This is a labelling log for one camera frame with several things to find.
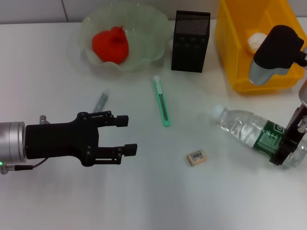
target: red object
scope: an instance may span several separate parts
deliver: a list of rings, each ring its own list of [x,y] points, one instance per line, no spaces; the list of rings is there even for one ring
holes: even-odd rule
[[[129,53],[128,41],[122,27],[115,26],[96,34],[92,40],[93,51],[103,61],[123,62]]]

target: green bottle label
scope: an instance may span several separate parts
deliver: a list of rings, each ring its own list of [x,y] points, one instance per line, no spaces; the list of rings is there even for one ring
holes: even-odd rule
[[[278,124],[268,121],[261,134],[256,140],[254,147],[268,157],[273,156],[278,150],[283,139],[284,128]]]

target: pen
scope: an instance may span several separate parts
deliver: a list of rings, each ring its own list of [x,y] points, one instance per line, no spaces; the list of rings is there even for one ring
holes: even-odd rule
[[[171,121],[168,115],[167,105],[165,102],[164,92],[162,88],[162,83],[159,76],[154,76],[153,78],[155,93],[157,95],[157,100],[159,104],[159,109],[161,113],[162,123],[164,126],[170,126]]]
[[[98,112],[102,112],[102,110],[104,109],[104,106],[106,105],[106,102],[109,98],[110,95],[110,91],[106,90],[105,92],[102,93],[102,95],[99,98],[99,101],[97,102],[95,109],[94,109],[94,113],[98,113]]]

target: bottle cap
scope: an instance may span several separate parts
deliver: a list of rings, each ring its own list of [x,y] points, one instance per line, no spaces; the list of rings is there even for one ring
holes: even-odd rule
[[[224,111],[225,107],[221,106],[220,104],[218,104],[212,113],[212,119],[216,122],[218,122],[220,120],[220,117]]]

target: black mesh pen holder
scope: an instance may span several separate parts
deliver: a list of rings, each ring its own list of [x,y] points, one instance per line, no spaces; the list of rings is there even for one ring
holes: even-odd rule
[[[202,72],[210,36],[210,13],[177,11],[172,70]]]

